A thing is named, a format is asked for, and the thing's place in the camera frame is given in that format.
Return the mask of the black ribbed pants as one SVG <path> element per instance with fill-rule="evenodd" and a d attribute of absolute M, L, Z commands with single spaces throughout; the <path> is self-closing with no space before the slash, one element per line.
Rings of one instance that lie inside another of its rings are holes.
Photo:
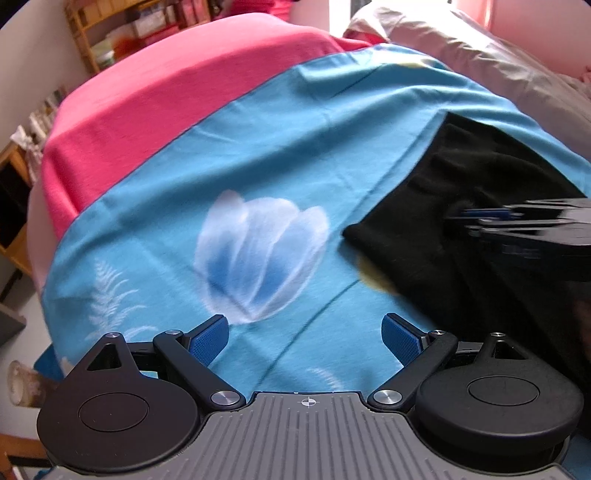
<path fill-rule="evenodd" d="M 572 374 L 590 361 L 566 283 L 536 260 L 495 255 L 459 215 L 579 196 L 523 143 L 448 114 L 407 178 L 342 234 L 437 327 L 472 341 L 505 333 Z"/>

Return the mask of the pink beige pillow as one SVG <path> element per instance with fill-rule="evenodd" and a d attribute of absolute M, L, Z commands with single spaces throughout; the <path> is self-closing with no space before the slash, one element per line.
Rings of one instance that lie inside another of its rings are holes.
<path fill-rule="evenodd" d="M 430 55 L 509 99 L 573 152 L 590 158 L 590 83 L 552 71 L 441 1 L 372 1 L 356 12 L 345 36 Z"/>

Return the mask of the blue floral bed sheet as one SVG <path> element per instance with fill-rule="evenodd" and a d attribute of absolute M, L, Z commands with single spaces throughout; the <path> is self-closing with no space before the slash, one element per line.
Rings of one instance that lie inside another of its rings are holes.
<path fill-rule="evenodd" d="M 344 238 L 448 114 L 501 130 L 590 200 L 590 164 L 511 101 L 420 51 L 259 13 L 176 34 L 70 94 L 41 186 L 57 240 L 41 303 L 57 389 L 53 479 L 586 479 L 590 365 L 437 327 Z M 395 313 L 457 351 L 411 410 Z M 209 368 L 245 397 L 199 410 L 152 340 L 228 319 Z"/>

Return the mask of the wooden shelf rack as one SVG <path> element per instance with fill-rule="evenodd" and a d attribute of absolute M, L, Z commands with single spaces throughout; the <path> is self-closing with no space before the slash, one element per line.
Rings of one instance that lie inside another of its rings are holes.
<path fill-rule="evenodd" d="M 65 1 L 63 10 L 88 73 L 214 19 L 217 1 Z"/>

